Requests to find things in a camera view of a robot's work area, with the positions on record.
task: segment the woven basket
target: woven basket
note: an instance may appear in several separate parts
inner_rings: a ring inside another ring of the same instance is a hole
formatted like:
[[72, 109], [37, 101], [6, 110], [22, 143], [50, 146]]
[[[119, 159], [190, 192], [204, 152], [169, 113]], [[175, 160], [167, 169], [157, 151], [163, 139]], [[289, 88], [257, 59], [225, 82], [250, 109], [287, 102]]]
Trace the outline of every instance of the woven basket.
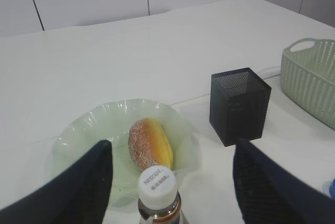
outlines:
[[[292, 47], [302, 42], [315, 44], [292, 52]], [[286, 48], [281, 86], [295, 103], [335, 129], [335, 41], [306, 38]]]

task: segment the black pen holder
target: black pen holder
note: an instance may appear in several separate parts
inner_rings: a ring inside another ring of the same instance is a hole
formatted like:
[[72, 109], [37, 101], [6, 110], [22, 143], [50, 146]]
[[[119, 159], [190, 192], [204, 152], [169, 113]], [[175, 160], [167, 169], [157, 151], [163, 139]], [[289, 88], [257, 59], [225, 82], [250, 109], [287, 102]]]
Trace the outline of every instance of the black pen holder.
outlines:
[[250, 68], [211, 76], [209, 122], [225, 147], [262, 137], [270, 93]]

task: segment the green plate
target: green plate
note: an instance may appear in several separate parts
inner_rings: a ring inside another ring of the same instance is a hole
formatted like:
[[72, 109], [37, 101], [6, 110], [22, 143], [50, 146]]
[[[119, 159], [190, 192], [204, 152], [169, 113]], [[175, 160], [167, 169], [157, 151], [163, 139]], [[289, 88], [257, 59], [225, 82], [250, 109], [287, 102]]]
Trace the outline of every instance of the green plate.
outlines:
[[192, 128], [170, 106], [147, 99], [103, 104], [72, 122], [53, 145], [52, 176], [64, 171], [96, 142], [107, 139], [112, 142], [114, 165], [110, 205], [124, 205], [128, 199], [137, 198], [141, 172], [129, 156], [128, 137], [131, 125], [145, 117], [156, 118], [162, 125], [174, 154], [172, 170], [181, 183], [185, 172], [197, 164]]

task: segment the bottle cap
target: bottle cap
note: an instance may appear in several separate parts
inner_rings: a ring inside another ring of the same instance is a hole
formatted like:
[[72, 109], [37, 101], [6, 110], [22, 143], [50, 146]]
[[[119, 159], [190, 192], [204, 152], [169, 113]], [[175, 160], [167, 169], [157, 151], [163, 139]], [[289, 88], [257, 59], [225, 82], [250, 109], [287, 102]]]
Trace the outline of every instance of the bottle cap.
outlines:
[[177, 196], [177, 181], [173, 172], [162, 165], [144, 170], [138, 180], [138, 194], [151, 210], [170, 206]]

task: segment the black mesh container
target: black mesh container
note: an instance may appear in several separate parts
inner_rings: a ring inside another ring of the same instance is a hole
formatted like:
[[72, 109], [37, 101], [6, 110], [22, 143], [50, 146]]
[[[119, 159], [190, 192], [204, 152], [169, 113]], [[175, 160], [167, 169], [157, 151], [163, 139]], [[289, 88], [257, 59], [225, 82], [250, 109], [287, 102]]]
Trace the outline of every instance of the black mesh container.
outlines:
[[292, 176], [248, 141], [236, 145], [233, 179], [246, 224], [335, 223], [335, 200]]
[[225, 147], [262, 137], [270, 93], [250, 68], [211, 76], [209, 122]]

